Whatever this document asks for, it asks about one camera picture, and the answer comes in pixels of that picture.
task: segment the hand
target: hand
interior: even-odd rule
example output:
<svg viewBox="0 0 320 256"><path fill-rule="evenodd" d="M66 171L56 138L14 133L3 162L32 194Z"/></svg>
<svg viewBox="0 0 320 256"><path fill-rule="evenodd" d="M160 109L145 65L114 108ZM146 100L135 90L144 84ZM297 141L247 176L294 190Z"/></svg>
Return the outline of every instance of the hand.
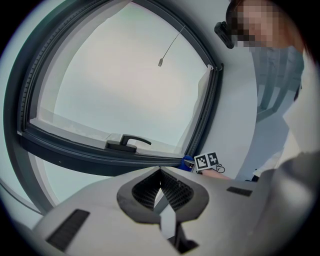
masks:
<svg viewBox="0 0 320 256"><path fill-rule="evenodd" d="M217 179L223 179L223 180L231 180L229 177L224 176L223 174L221 174L215 170L212 170L212 169L202 170L201 172L202 172L202 175L204 175L204 176L217 178Z"/></svg>

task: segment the cable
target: cable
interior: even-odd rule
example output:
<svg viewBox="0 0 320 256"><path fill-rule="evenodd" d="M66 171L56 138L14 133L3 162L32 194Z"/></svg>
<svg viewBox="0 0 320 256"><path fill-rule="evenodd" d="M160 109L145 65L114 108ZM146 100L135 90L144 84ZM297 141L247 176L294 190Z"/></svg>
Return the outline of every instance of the cable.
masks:
<svg viewBox="0 0 320 256"><path fill-rule="evenodd" d="M214 171L216 171L216 172L218 172L219 174L223 174L225 171L226 171L226 168L224 168L223 166L222 166L222 164L220 164L220 163L218 163L217 165L216 165L216 169L214 169L214 168L212 168Z"/></svg>
<svg viewBox="0 0 320 256"><path fill-rule="evenodd" d="M184 28L186 27L186 25L183 26L183 28L181 29L181 31L179 32L179 34L175 37L175 39L172 41L172 43L170 44L168 50L166 50L164 56L160 59L158 66L161 67L162 63L164 62L164 58L167 55L169 49L171 48L171 46L173 45L173 43L176 41L176 39L178 38L178 36L181 34L182 30L184 30Z"/></svg>

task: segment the blue object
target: blue object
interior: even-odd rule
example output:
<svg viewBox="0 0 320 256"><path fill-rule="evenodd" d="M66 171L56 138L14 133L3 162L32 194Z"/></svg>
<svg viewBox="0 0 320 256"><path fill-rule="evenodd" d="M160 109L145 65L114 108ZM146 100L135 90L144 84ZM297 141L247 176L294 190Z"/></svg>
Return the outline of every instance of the blue object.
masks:
<svg viewBox="0 0 320 256"><path fill-rule="evenodd" d="M190 155L185 155L184 158L181 159L181 164L179 165L178 169L184 170L184 171L187 171L187 172L191 172L191 171L192 171L192 168L186 166L184 160L191 160L191 161L193 161L194 158L191 157Z"/></svg>

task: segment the white shirt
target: white shirt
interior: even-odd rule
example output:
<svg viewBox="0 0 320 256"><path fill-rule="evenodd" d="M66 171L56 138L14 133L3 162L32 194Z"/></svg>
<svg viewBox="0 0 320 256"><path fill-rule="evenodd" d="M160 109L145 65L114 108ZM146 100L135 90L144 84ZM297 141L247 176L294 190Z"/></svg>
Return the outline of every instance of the white shirt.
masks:
<svg viewBox="0 0 320 256"><path fill-rule="evenodd" d="M314 153L320 150L320 69L303 51L304 69L301 76L302 89L292 106L283 115L289 133L281 155L276 153L253 174L260 177L263 171L276 169L283 162L295 158L300 153Z"/></svg>

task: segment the dark gray window frame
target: dark gray window frame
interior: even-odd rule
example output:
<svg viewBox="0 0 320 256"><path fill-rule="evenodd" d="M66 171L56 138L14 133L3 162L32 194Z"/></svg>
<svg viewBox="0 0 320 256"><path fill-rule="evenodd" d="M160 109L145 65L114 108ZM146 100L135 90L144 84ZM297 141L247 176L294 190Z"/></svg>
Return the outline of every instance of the dark gray window frame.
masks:
<svg viewBox="0 0 320 256"><path fill-rule="evenodd" d="M12 167L23 189L34 205L43 213L52 205L43 194L33 173L28 153L45 161L74 171L93 175L117 176L151 166L177 167L181 158L158 157L142 154L128 154L112 150L101 150L50 134L29 123L37 109L40 87L36 87L39 78L34 63L44 44L53 35L57 27L76 11L85 9L80 19L112 0L67 0L49 13L26 40L12 67L4 100L4 136ZM197 29L193 22L181 11L166 1L134 0L133 2L149 9L174 28L180 30L185 25L182 35L198 52L206 65L212 65L205 103L200 118L190 140L186 155L194 156L206 141L218 106L223 77L223 64L217 58L211 44Z"/></svg>

